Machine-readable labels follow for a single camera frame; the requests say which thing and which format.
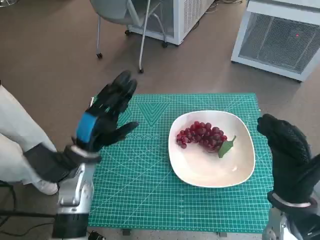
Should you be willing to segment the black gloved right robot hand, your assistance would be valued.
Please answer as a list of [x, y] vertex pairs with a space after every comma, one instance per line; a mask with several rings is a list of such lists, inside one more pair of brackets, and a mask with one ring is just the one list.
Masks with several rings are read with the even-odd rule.
[[320, 156], [312, 157], [307, 137], [270, 114], [257, 119], [257, 131], [267, 138], [272, 153], [273, 192], [291, 204], [309, 202], [320, 180]]

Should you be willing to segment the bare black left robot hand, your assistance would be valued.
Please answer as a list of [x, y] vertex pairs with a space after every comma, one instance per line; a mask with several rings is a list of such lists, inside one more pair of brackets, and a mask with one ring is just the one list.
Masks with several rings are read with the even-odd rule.
[[82, 150], [96, 153], [124, 140], [139, 125], [131, 121], [118, 127], [119, 116], [128, 108], [137, 84], [129, 70], [121, 72], [107, 84], [83, 113], [72, 138], [73, 143]]

